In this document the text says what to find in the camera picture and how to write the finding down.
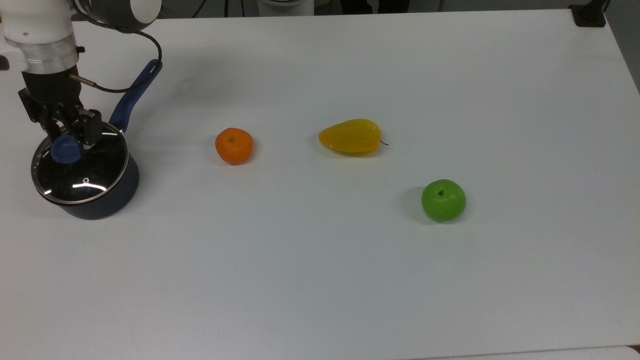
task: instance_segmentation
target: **toy fruit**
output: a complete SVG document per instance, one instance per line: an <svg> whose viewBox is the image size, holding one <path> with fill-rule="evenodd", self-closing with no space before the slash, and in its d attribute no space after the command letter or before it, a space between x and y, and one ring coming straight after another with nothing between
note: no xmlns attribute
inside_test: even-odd
<svg viewBox="0 0 640 360"><path fill-rule="evenodd" d="M253 152L253 138L242 129L230 127L216 137L216 151L227 163L240 165L247 161Z"/></svg>
<svg viewBox="0 0 640 360"><path fill-rule="evenodd" d="M424 212L438 222L450 221L462 214L467 196L462 188L451 180L437 180L422 191Z"/></svg>
<svg viewBox="0 0 640 360"><path fill-rule="evenodd" d="M382 132L371 120L354 119L328 127L318 139L331 150L351 156L367 156L380 146Z"/></svg>

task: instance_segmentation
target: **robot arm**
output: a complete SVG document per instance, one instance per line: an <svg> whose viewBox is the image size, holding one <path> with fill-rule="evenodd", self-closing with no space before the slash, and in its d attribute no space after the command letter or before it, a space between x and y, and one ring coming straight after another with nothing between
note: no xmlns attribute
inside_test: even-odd
<svg viewBox="0 0 640 360"><path fill-rule="evenodd" d="M141 30L160 12L161 0L74 0L105 24ZM0 69L54 74L78 61L67 0L0 0L4 39L0 40Z"/></svg>
<svg viewBox="0 0 640 360"><path fill-rule="evenodd" d="M82 9L102 24L139 31L153 22L161 0L0 0L2 32L0 70L20 71L26 88L19 92L33 122L51 141L61 134L59 123L91 147L100 138L100 113L80 102L78 53L71 16Z"/></svg>
<svg viewBox="0 0 640 360"><path fill-rule="evenodd" d="M20 99L31 121L47 133L33 157L31 178L43 198L71 215L109 216L138 186L138 167L122 134L132 104L162 67L160 45L140 31L160 7L161 0L0 0L0 70L22 72L26 88L18 92ZM76 64L84 49L76 46L74 13L94 25L147 37L157 46L158 59L129 88L102 88L82 78ZM83 107L82 83L126 92L125 110L113 112L121 113L119 123L103 122L99 111Z"/></svg>

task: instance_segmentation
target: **orange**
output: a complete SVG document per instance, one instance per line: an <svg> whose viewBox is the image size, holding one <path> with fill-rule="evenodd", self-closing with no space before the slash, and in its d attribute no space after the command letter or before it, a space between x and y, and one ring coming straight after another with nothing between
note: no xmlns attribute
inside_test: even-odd
<svg viewBox="0 0 640 360"><path fill-rule="evenodd" d="M251 157L253 138L242 129L230 127L216 137L216 151L227 163L240 165Z"/></svg>

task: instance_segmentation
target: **yellow fruit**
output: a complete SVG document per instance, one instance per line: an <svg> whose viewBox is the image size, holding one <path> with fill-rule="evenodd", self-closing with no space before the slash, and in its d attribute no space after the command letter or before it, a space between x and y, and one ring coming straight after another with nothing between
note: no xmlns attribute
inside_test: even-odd
<svg viewBox="0 0 640 360"><path fill-rule="evenodd" d="M382 131L371 120L354 119L326 128L318 138L333 151L351 156L367 156L378 150Z"/></svg>

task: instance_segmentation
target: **cooking pot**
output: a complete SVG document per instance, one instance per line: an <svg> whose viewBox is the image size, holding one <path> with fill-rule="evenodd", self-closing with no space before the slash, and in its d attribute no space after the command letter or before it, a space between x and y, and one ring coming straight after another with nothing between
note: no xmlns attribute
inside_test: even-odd
<svg viewBox="0 0 640 360"><path fill-rule="evenodd" d="M133 85L153 78L162 63L152 60ZM38 193L71 215L95 220L122 209L138 188L138 164L129 153L124 132L133 106L153 78L125 93L109 122L102 122L102 136L81 154L76 139L64 128L53 143L42 141L31 162L31 178Z"/></svg>

